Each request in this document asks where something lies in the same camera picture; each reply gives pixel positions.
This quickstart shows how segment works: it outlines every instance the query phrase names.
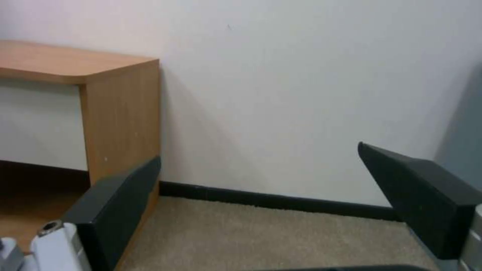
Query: beige carpet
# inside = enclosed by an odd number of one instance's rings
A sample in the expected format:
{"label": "beige carpet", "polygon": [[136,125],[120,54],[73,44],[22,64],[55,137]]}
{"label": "beige carpet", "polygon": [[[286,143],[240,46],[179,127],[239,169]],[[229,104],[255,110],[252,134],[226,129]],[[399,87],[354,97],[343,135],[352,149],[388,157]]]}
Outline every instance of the beige carpet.
{"label": "beige carpet", "polygon": [[436,270],[401,223],[161,197],[121,270],[372,264]]}

